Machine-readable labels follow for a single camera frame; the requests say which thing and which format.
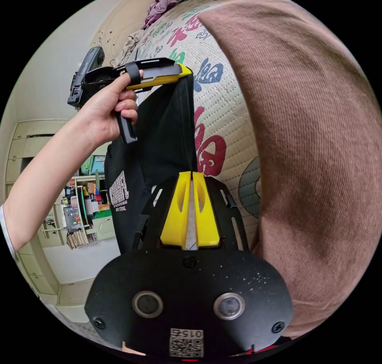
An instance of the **quilted fabric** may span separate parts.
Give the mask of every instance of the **quilted fabric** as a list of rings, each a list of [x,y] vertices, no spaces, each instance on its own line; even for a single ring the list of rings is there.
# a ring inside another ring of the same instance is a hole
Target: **quilted fabric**
[[[252,123],[234,72],[198,13],[231,0],[189,0],[147,30],[129,59],[167,57],[195,77],[195,146],[198,170],[224,182],[233,195],[249,243],[260,204],[260,170]],[[140,95],[140,101],[148,93]]]

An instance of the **wrist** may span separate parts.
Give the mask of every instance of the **wrist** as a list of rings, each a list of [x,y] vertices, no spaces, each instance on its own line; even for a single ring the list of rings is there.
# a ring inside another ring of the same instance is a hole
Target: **wrist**
[[[81,145],[82,149],[90,151],[90,154],[102,145],[102,141],[99,140],[99,133],[94,125],[82,116],[81,112],[74,116],[68,125],[74,137],[76,137],[78,145]]]

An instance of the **red chinese character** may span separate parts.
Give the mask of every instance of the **red chinese character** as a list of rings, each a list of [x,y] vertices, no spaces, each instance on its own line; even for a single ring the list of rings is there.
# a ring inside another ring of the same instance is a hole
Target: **red chinese character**
[[[198,172],[203,172],[206,176],[218,176],[223,168],[227,145],[219,135],[213,135],[203,142],[205,126],[203,123],[196,125],[203,112],[204,107],[198,107],[194,114]]]
[[[182,27],[178,27],[178,28],[176,28],[175,30],[172,31],[172,35],[168,39],[167,44],[172,42],[171,45],[170,45],[170,47],[172,47],[172,46],[175,45],[175,43],[177,41],[182,41],[182,40],[184,40],[186,38],[187,38],[187,35],[183,32],[183,28]]]
[[[201,25],[198,14],[193,15],[185,24],[186,31],[196,30]]]
[[[202,145],[204,138],[204,124],[196,125],[200,115],[204,112],[204,107],[198,107],[194,114],[194,123],[195,123],[195,149],[198,150],[200,145]]]

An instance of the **brown blanket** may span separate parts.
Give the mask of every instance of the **brown blanket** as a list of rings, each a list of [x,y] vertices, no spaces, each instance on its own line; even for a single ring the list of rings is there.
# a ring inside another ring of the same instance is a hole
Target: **brown blanket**
[[[364,274],[382,227],[382,118],[346,47],[289,0],[199,18],[236,74],[261,168],[259,243],[293,298],[284,336],[325,321]]]

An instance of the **pile of clothes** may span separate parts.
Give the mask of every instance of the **pile of clothes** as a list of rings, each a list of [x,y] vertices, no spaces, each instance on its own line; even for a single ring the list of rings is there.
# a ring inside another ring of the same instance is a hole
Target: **pile of clothes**
[[[115,58],[115,65],[122,66],[127,63],[129,56],[134,51],[138,42],[143,38],[145,31],[155,23],[164,13],[172,9],[180,2],[186,0],[155,0],[147,10],[147,17],[144,21],[144,25],[138,30],[129,35],[125,45],[123,46],[119,55]]]

